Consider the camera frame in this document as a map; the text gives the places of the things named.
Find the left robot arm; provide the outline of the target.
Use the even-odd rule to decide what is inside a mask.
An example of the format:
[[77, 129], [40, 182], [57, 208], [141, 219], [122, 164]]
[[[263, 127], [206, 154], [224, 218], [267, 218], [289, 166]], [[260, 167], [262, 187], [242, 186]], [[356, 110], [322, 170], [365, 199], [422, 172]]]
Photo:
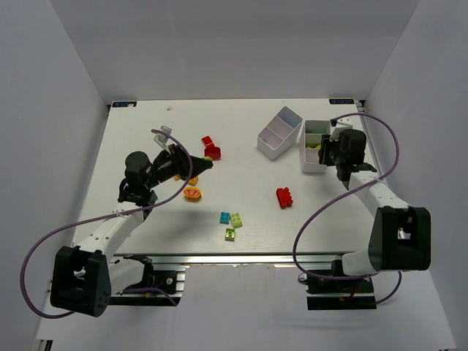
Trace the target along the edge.
[[117, 260], [114, 255], [152, 212], [157, 201], [155, 186], [174, 176], [192, 179], [212, 167], [212, 161], [190, 156], [174, 144], [161, 151], [155, 160], [142, 151], [129, 154], [112, 216], [87, 238], [57, 252], [51, 305], [98, 317], [115, 294], [155, 290], [157, 283], [151, 259], [132, 254]]

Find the pale green lego brick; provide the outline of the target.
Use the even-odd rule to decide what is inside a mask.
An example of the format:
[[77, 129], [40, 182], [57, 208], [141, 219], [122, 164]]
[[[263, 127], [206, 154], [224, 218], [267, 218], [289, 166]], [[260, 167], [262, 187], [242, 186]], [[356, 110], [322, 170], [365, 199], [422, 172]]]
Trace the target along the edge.
[[232, 213], [230, 215], [230, 219], [231, 219], [231, 224], [232, 224], [234, 229], [243, 227], [242, 218], [241, 218], [241, 215], [239, 213]]

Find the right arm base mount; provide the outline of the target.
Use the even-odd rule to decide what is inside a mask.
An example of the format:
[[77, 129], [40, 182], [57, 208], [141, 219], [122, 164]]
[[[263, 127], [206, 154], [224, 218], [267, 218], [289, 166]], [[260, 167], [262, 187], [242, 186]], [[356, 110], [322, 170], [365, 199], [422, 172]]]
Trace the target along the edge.
[[377, 308], [374, 286], [370, 279], [330, 280], [298, 275], [298, 282], [306, 286], [309, 311], [371, 310]]

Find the lime printed lego brick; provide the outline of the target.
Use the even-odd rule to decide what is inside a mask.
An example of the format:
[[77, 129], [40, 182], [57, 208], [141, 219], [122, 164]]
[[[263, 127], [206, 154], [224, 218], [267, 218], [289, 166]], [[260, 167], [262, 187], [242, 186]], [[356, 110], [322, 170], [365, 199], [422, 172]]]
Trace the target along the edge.
[[318, 143], [317, 145], [307, 145], [306, 149], [321, 149], [321, 144]]

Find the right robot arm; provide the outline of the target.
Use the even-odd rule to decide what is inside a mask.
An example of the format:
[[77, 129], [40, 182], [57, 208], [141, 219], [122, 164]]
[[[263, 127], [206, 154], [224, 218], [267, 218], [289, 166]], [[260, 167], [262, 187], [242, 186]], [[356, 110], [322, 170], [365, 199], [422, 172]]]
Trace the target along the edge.
[[341, 256], [343, 274], [365, 276], [380, 271], [425, 271], [431, 263], [431, 215], [395, 195], [364, 162], [366, 135], [344, 129], [323, 135], [319, 163], [336, 168], [336, 176], [374, 217], [368, 246]]

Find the pale green printed lego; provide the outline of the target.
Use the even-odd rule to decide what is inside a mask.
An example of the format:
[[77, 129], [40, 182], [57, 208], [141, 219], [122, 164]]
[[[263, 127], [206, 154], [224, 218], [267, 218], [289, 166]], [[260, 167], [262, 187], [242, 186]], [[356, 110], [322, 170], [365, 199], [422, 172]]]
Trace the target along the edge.
[[227, 228], [225, 230], [224, 239], [229, 242], [234, 242], [236, 236], [236, 231], [234, 228]]

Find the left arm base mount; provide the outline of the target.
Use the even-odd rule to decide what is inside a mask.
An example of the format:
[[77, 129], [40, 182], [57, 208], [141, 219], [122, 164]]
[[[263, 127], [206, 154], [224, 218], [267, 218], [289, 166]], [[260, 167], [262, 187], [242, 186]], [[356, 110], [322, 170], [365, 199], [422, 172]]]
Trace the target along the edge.
[[177, 270], [158, 268], [149, 257], [128, 255], [109, 264], [111, 306], [177, 306]]

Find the orange printed round lego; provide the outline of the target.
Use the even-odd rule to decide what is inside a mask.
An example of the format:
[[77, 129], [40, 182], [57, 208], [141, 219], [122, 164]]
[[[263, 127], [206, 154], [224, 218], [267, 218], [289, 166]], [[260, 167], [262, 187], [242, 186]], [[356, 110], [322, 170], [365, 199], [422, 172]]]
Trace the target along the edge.
[[198, 202], [202, 198], [202, 192], [196, 186], [187, 186], [183, 193], [185, 200], [190, 202]]

